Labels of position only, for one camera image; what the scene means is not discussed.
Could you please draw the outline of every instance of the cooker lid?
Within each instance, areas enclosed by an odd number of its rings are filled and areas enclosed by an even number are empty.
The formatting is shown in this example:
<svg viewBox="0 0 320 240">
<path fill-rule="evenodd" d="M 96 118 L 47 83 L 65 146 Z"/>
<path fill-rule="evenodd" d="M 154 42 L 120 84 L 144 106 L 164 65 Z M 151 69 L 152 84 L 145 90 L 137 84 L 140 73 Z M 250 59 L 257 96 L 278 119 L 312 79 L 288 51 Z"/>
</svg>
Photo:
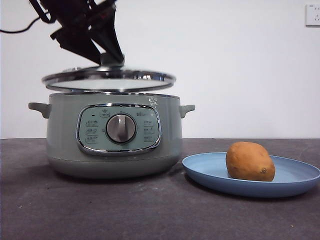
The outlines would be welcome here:
<svg viewBox="0 0 320 240">
<path fill-rule="evenodd" d="M 176 78 L 163 72 L 132 70 L 121 66 L 73 68 L 42 78 L 57 91 L 140 92 L 169 88 Z"/>
</svg>

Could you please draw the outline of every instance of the dark gray table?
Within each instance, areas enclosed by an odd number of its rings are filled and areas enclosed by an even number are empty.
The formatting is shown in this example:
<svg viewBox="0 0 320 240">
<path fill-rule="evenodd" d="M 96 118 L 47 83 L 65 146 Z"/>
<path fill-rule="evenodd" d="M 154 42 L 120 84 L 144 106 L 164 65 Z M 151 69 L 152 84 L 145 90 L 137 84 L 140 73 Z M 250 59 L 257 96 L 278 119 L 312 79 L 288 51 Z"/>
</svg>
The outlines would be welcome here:
<svg viewBox="0 0 320 240">
<path fill-rule="evenodd" d="M 184 139 L 182 157 L 236 139 Z M 320 167 L 320 139 L 255 139 L 271 155 Z M 44 139 L 1 141 L 2 240 L 320 239 L 320 187 L 281 199 L 228 195 L 169 171 L 86 180 L 53 171 Z"/>
</svg>

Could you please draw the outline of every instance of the black cable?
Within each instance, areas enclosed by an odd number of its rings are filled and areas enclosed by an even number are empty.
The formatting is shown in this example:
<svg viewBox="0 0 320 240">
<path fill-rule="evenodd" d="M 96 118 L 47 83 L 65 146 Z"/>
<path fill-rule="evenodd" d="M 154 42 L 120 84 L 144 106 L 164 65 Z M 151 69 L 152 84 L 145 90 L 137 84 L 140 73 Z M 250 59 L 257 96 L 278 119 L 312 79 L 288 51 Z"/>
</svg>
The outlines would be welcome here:
<svg viewBox="0 0 320 240">
<path fill-rule="evenodd" d="M 37 17 L 36 19 L 34 19 L 34 20 L 29 24 L 29 26 L 27 26 L 27 27 L 24 28 L 24 29 L 17 30 L 17 31 L 7 31 L 7 30 L 2 30 L 2 29 L 0 29 L 0 33 L 4 33 L 4 34 L 19 34 L 19 33 L 23 33 L 23 32 L 25 32 L 25 31 L 28 31 L 28 30 L 31 28 L 31 26 L 32 26 L 36 21 L 38 21 L 39 19 L 40 19 L 40 17 Z"/>
</svg>

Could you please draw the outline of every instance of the plate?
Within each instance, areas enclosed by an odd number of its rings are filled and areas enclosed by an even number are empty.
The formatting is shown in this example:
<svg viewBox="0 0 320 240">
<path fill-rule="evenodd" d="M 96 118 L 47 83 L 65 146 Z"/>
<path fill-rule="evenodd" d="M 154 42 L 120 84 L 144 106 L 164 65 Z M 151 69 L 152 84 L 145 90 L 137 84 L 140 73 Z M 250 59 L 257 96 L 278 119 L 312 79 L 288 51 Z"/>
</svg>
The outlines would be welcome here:
<svg viewBox="0 0 320 240">
<path fill-rule="evenodd" d="M 313 188 L 320 170 L 308 163 L 270 156 L 275 166 L 273 181 L 231 178 L 226 166 L 226 152 L 209 152 L 183 159 L 186 173 L 197 183 L 220 192 L 256 198 L 282 198 L 299 195 Z"/>
</svg>

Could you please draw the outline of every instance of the wall outlet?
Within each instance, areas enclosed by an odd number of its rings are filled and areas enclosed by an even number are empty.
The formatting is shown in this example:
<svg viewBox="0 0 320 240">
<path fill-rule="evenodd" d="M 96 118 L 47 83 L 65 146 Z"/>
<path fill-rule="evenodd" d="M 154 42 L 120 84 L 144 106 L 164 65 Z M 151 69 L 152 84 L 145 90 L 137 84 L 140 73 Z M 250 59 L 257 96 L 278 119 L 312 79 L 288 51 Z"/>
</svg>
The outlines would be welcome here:
<svg viewBox="0 0 320 240">
<path fill-rule="evenodd" d="M 320 5 L 308 4 L 305 6 L 305 25 L 320 27 Z"/>
</svg>

